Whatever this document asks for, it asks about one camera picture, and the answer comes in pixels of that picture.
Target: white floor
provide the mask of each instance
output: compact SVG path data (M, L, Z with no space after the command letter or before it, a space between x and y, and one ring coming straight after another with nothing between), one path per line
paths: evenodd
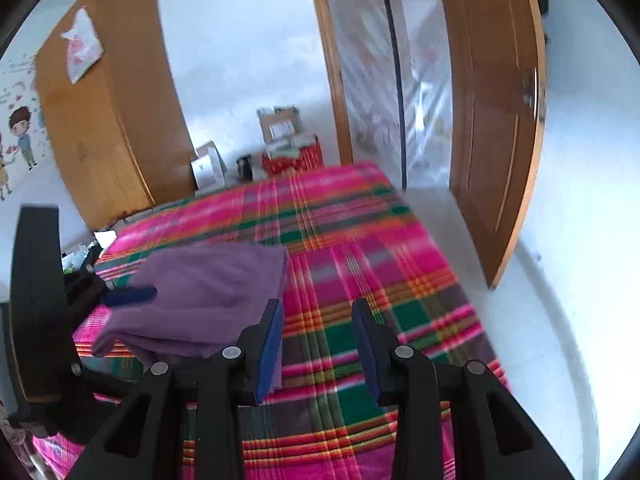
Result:
M575 479L596 478L596 431L585 417L584 406L588 404L581 402L584 395L580 381L576 381L576 363L566 357L558 327L550 320L548 309L526 273L522 251L516 251L497 289L489 291L449 191L411 189L405 193L405 200L439 245L476 306L513 395ZM583 439L587 431L595 441Z

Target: cartoon girl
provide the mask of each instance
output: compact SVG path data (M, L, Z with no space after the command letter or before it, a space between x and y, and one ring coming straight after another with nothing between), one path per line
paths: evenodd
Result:
M9 175L4 167L14 163L16 153L14 152L14 158L12 158L11 161L7 162L4 160L3 152L4 148L2 147L2 134L0 134L0 199L2 200L4 200L4 193L2 192L3 187L6 186L7 194L11 194L11 189L9 189Z

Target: red basket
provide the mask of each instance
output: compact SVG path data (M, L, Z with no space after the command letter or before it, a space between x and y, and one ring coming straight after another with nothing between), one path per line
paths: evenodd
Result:
M263 153L262 167L271 176L324 168L322 148L320 147L318 136L316 136L316 142L313 145L300 148L300 156L298 158L289 158L287 156L269 158L266 153Z

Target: brown cabinet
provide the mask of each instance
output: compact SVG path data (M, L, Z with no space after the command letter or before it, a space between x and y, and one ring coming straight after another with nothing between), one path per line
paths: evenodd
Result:
M60 34L81 7L104 54L74 85ZM195 151L156 0L78 0L36 56L36 85L56 163L89 228L193 194Z

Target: bed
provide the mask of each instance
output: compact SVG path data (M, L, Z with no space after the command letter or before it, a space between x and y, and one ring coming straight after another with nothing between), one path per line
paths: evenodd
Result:
M364 297L402 342L431 359L478 358L503 382L476 311L433 239L373 164L326 168L187 200L125 228L96 265L125 285L154 251L192 243L281 244L290 254L283 304L282 389L241 408L248 479L389 478L395 410L369 397L350 325ZM122 345L91 357L108 319L99 306L75 334L89 367L138 378L143 367ZM194 406L184 437L183 479L194 478ZM449 412L442 404L445 478L454 477ZM37 440L66 475L82 448L60 436Z

